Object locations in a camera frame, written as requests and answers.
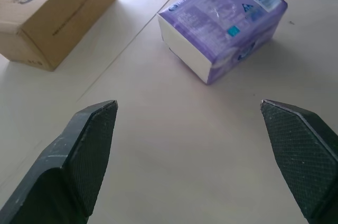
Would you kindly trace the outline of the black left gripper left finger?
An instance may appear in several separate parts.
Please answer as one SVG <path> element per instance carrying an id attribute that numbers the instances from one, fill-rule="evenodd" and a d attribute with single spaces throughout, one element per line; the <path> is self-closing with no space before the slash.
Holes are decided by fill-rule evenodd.
<path id="1" fill-rule="evenodd" d="M 118 104 L 75 113 L 0 210 L 0 224 L 87 224 L 109 162 Z"/>

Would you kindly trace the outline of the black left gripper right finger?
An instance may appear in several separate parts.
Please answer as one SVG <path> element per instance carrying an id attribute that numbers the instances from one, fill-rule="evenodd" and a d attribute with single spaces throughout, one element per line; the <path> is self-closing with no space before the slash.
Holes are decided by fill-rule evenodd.
<path id="1" fill-rule="evenodd" d="M 338 224 L 338 135 L 314 112 L 260 106 L 275 161 L 309 224 Z"/>

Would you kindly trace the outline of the brown cardboard box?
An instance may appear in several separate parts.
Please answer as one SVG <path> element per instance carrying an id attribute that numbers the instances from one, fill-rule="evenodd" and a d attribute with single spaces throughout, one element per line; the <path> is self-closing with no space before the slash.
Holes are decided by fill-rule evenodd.
<path id="1" fill-rule="evenodd" d="M 0 0 L 0 55 L 54 71 L 115 0 Z"/>

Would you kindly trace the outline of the purple tissue pack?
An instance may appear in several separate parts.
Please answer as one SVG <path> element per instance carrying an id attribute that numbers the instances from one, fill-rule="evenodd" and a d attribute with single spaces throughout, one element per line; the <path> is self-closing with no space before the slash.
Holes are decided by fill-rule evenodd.
<path id="1" fill-rule="evenodd" d="M 204 83 L 268 42 L 284 0 L 179 0 L 158 14 L 163 41 Z"/>

